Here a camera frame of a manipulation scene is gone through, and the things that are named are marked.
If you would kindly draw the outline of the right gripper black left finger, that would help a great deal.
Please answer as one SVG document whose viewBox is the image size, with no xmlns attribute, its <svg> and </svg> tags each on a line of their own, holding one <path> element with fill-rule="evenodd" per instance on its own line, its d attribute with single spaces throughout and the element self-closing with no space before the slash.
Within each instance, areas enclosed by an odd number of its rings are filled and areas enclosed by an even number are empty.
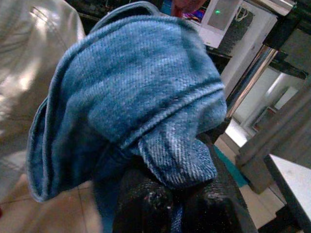
<svg viewBox="0 0 311 233">
<path fill-rule="evenodd" d="M 169 233 L 173 195 L 149 171 L 133 167 L 121 180 L 114 233 Z"/>
</svg>

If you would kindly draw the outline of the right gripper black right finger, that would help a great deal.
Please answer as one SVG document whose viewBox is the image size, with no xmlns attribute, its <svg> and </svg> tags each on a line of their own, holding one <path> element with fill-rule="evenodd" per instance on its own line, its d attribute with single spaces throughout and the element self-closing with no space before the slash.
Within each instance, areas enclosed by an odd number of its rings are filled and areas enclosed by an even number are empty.
<svg viewBox="0 0 311 233">
<path fill-rule="evenodd" d="M 255 233 L 257 228 L 243 196 L 225 164 L 216 153 L 210 137 L 198 139 L 207 145 L 217 177 L 192 187 L 184 202 L 184 233 Z"/>
</svg>

